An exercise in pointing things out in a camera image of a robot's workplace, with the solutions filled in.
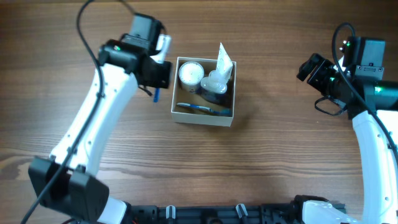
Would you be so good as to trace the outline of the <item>blue disposable razor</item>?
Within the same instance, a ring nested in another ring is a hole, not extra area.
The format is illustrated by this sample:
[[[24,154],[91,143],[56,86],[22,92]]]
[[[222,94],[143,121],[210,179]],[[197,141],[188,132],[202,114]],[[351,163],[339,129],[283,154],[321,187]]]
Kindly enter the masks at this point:
[[[159,102],[159,96],[160,96],[160,89],[156,88],[155,89],[155,93],[154,93],[154,98],[153,98],[153,102],[154,103],[158,103]]]

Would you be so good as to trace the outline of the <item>white cotton swab tub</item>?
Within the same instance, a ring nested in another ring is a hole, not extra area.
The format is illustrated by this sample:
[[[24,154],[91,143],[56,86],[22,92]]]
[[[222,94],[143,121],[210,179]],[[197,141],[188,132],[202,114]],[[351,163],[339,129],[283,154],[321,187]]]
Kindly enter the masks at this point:
[[[204,76],[204,68],[194,61],[185,62],[178,71],[181,87],[189,93],[196,93],[200,89],[200,83]]]

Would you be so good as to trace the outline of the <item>white cardboard box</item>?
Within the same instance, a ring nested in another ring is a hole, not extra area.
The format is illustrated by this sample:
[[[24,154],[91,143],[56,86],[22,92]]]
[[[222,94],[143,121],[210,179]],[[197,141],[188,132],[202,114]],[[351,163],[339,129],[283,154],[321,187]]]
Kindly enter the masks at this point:
[[[178,123],[190,123],[190,124],[204,124],[210,126],[227,126],[230,127],[234,119],[235,111],[235,96],[236,96],[236,62],[233,62],[232,76],[228,83],[228,106],[217,105],[206,101],[197,93],[189,93],[183,90],[178,77],[180,67],[185,62],[198,62],[205,71],[205,74],[209,74],[216,68],[216,59],[207,58],[192,58],[192,57],[177,57],[177,63],[175,65],[175,78],[174,88],[172,95],[171,115],[172,119]],[[214,111],[223,111],[229,109],[229,114],[226,116],[218,116],[209,112],[195,110],[192,108],[183,108],[177,106],[177,103],[189,103],[198,106],[206,106]]]

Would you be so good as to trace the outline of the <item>blue pump bottle clear cap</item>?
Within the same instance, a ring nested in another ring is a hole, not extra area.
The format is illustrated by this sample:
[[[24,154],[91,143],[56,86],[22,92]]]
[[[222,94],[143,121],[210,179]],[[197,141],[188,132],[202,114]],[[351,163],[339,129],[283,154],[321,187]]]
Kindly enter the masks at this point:
[[[228,80],[217,70],[213,70],[201,82],[201,96],[214,104],[221,105],[225,102]]]

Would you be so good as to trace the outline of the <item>white floral shampoo tube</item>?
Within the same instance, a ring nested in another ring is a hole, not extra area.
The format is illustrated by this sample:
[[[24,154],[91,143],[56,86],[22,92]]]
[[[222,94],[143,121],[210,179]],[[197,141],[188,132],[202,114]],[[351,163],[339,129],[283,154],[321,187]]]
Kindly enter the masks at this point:
[[[231,78],[232,69],[233,63],[229,55],[226,53],[223,44],[220,43],[216,70],[222,75],[225,80],[229,80]]]

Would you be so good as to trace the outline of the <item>blue white toothbrush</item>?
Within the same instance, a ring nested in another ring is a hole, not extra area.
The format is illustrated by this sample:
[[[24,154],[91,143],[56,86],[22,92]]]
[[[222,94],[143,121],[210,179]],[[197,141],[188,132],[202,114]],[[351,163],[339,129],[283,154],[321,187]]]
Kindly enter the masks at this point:
[[[190,108],[190,109],[194,109],[194,110],[200,110],[206,113],[210,113],[210,114],[214,114],[217,116],[230,116],[231,115],[231,110],[230,109],[224,109],[221,111],[216,111],[211,109],[210,107],[206,107],[206,106],[198,106],[198,105],[194,105],[194,104],[190,104],[190,103],[177,103],[176,104],[179,107],[182,108]]]

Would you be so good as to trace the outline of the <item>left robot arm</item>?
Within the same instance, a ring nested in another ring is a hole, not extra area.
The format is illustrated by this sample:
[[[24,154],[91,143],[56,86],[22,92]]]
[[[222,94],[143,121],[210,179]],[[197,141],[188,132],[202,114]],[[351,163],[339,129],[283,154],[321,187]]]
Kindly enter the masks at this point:
[[[129,33],[92,56],[94,79],[72,125],[48,158],[37,157],[29,166],[35,205],[77,222],[130,221],[130,205],[110,196],[96,175],[109,135],[136,91],[169,86],[170,42],[160,21],[137,13]]]

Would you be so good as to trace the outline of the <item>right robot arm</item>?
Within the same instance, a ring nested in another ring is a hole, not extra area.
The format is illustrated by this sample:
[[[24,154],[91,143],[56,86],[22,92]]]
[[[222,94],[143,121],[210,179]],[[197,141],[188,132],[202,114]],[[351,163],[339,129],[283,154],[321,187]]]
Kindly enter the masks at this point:
[[[314,53],[297,74],[353,123],[363,171],[362,223],[397,223],[397,82],[382,78],[385,46],[382,39],[351,36],[337,63]]]

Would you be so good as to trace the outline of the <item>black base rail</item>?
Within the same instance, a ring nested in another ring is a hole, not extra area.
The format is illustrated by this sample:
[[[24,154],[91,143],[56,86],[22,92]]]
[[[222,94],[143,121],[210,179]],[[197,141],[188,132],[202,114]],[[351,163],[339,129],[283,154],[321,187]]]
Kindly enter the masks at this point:
[[[272,203],[256,206],[167,207],[131,206],[123,221],[130,224],[282,224],[303,223],[299,206]]]

